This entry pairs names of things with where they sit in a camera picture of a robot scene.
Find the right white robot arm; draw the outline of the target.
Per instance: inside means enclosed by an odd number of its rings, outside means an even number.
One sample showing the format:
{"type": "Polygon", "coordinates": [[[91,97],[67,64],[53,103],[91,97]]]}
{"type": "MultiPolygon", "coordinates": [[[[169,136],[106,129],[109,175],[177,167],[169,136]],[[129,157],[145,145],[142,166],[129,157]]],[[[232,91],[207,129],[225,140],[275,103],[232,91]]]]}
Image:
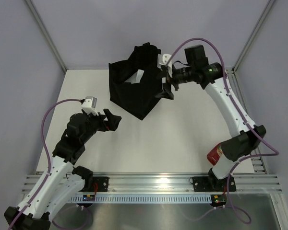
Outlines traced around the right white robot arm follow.
{"type": "Polygon", "coordinates": [[[231,89],[221,64],[210,64],[202,45],[186,48],[185,56],[187,65],[180,69],[174,67],[170,54],[158,56],[157,66],[161,69],[158,78],[162,79],[162,91],[156,97],[172,100],[172,88],[177,91],[180,84],[195,82],[217,105],[231,138],[219,143],[209,153],[209,156],[216,156],[216,162],[209,170],[204,185],[218,191],[226,187],[232,167],[258,147],[266,129],[263,125],[256,125],[248,116],[231,89]]]}

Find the red dish soap bottle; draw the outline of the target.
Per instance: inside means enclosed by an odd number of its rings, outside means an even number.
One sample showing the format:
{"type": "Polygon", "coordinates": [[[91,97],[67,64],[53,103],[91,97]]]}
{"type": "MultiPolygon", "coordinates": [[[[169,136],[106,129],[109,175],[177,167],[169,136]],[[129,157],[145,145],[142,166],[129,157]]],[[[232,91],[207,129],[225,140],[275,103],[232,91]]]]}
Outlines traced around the red dish soap bottle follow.
{"type": "Polygon", "coordinates": [[[214,166],[219,161],[220,157],[223,155],[221,143],[217,144],[208,154],[208,161],[214,166]]]}

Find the white frosted bottle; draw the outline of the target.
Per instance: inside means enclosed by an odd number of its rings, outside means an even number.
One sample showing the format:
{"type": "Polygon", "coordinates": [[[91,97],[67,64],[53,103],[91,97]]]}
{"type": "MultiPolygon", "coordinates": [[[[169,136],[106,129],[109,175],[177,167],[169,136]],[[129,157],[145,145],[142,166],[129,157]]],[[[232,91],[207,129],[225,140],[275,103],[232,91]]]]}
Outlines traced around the white frosted bottle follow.
{"type": "Polygon", "coordinates": [[[131,84],[139,83],[141,81],[141,78],[143,75],[144,75],[144,70],[139,69],[139,70],[137,70],[136,73],[134,73],[132,76],[130,76],[125,81],[125,83],[131,83],[131,84]]]}

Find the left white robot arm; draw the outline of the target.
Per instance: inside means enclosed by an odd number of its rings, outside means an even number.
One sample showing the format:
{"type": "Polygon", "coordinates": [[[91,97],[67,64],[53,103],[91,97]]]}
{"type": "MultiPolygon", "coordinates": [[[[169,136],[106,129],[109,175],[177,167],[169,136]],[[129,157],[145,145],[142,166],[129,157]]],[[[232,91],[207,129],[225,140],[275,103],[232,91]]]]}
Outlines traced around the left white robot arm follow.
{"type": "Polygon", "coordinates": [[[85,143],[98,131],[116,131],[121,116],[108,109],[104,113],[81,112],[70,117],[56,144],[47,170],[16,207],[8,207],[4,217],[11,230],[48,230],[57,213],[77,192],[94,185],[93,172],[75,167],[85,151],[85,143]]]}

